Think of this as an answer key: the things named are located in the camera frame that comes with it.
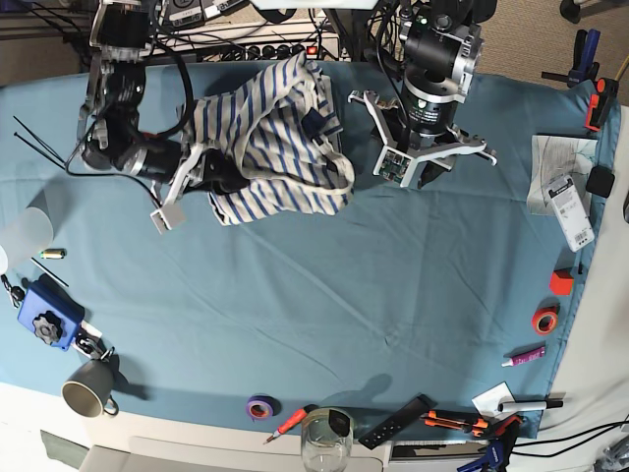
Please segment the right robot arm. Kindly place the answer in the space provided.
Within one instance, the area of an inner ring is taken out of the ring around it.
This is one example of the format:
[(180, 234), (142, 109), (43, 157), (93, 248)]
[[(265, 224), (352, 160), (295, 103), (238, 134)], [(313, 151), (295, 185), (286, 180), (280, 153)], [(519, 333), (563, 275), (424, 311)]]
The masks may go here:
[[(242, 190), (249, 181), (218, 142), (195, 137), (191, 77), (181, 55), (157, 39), (156, 9), (154, 1), (99, 3), (89, 37), (95, 53), (71, 157), (84, 163), (90, 177), (123, 177), (138, 184), (157, 209), (190, 192)], [(148, 46), (174, 60), (184, 90), (177, 123), (156, 134), (139, 127), (146, 87), (141, 54)]]

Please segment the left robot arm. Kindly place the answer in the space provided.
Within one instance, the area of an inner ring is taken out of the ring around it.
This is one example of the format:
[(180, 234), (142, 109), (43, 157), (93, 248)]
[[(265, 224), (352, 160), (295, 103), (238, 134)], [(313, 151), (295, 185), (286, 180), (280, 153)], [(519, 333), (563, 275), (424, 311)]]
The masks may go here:
[(497, 163), (485, 139), (454, 122), (482, 55), (481, 24), (495, 10), (493, 1), (396, 1), (386, 11), (386, 19), (399, 20), (403, 57), (385, 55), (378, 38), (375, 58), (385, 77), (401, 85), (389, 101), (373, 90), (348, 96), (367, 109), (382, 143), (373, 175), (401, 188), (423, 187), (466, 155)]

